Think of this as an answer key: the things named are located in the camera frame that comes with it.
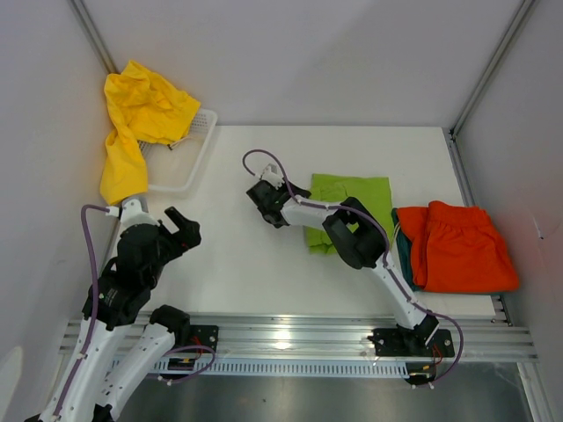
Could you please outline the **lime green shorts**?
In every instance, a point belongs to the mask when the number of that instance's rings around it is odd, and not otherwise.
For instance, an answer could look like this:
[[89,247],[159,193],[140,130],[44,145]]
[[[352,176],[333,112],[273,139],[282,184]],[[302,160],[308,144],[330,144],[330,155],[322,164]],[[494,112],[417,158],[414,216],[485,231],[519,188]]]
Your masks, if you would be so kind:
[[392,194],[388,178],[312,174],[311,200],[342,202],[348,197],[358,199],[380,223],[388,239],[392,239],[394,232],[391,218]]

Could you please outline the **teal green shorts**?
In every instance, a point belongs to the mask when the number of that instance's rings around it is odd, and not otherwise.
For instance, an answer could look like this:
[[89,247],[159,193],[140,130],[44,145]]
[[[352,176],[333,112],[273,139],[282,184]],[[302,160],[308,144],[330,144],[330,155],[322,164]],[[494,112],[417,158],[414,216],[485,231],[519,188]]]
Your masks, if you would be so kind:
[[391,218],[394,224],[395,244],[397,245],[398,258],[399,258],[399,263],[403,277],[406,280],[406,283],[413,291],[421,291],[421,288],[414,283],[414,274],[411,264],[411,249],[413,243],[405,235],[405,233],[401,228],[398,218],[398,210],[396,208],[392,209]]

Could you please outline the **orange shorts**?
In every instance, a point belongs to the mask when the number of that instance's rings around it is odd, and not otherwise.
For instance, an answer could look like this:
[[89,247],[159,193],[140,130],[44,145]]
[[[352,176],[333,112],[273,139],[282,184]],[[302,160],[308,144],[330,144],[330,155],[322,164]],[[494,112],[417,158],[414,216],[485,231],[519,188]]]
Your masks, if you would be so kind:
[[434,200],[397,210],[413,243],[414,283],[421,291],[485,295],[519,288],[508,247],[484,209]]

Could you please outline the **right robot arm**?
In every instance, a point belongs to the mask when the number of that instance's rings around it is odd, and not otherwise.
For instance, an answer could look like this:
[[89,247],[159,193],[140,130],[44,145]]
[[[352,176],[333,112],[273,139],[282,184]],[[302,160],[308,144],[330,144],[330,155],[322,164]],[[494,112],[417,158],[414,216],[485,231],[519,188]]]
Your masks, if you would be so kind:
[[403,347],[411,354],[424,353],[433,345],[439,322],[398,273],[381,224],[354,197],[342,202],[316,201],[305,190],[294,192],[294,187],[286,181],[275,186],[260,180],[246,195],[267,223],[277,229],[300,226],[322,230],[345,264],[355,270],[371,271],[381,282],[395,321],[403,331]]

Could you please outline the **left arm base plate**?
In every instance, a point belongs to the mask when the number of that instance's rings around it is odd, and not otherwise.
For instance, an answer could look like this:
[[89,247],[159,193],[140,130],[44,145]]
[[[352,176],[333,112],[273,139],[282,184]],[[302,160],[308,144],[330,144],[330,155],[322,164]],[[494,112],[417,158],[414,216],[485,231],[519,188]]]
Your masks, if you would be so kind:
[[176,340],[176,347],[183,348],[185,353],[209,353],[212,349],[216,351],[219,339],[219,327],[217,325],[190,325],[183,329]]

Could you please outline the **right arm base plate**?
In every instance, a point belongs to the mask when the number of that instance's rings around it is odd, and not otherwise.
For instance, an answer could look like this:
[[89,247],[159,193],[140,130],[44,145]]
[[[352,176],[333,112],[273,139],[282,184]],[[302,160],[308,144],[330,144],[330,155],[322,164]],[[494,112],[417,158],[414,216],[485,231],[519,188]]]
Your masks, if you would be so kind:
[[376,328],[367,339],[380,357],[453,358],[456,355],[451,333],[445,329],[438,329],[428,342],[402,328]]

